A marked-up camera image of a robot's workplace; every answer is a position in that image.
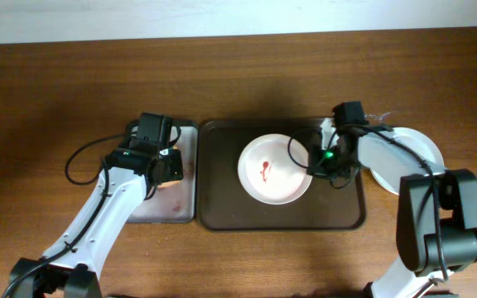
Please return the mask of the white plate with red stain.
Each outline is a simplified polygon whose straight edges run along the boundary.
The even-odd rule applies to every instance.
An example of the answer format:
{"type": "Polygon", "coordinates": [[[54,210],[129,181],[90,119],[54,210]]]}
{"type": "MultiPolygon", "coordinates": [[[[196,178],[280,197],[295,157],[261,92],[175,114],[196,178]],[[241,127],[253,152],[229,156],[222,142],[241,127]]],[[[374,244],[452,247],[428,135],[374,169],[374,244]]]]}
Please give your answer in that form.
{"type": "Polygon", "coordinates": [[[288,204],[306,193],[312,182],[307,175],[308,151],[283,134],[267,134],[252,140],[238,159],[238,179],[244,190],[264,204],[288,204]]]}

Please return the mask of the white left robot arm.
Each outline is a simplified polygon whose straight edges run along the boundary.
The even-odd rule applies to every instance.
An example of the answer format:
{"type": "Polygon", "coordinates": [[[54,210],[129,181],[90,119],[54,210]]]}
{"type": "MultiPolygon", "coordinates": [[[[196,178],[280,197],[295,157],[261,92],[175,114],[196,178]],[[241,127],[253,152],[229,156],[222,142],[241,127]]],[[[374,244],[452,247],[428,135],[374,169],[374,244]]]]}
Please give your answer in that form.
{"type": "Polygon", "coordinates": [[[20,259],[5,297],[100,297],[99,277],[109,251],[133,211],[163,183],[183,178],[178,121],[142,113],[118,135],[120,143],[100,160],[94,190],[70,226],[40,259],[20,259]]]}

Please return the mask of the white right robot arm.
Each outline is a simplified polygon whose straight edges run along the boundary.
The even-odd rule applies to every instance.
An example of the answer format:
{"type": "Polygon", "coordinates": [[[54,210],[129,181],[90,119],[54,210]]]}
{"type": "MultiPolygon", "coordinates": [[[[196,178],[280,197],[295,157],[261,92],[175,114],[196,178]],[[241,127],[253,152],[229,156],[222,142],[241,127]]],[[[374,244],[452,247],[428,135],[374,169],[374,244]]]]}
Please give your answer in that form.
{"type": "Polygon", "coordinates": [[[389,127],[339,125],[309,148],[306,172],[334,181],[360,169],[379,173],[398,194],[398,256],[364,297],[423,297],[477,263],[477,178],[448,170],[400,142],[389,127]]]}

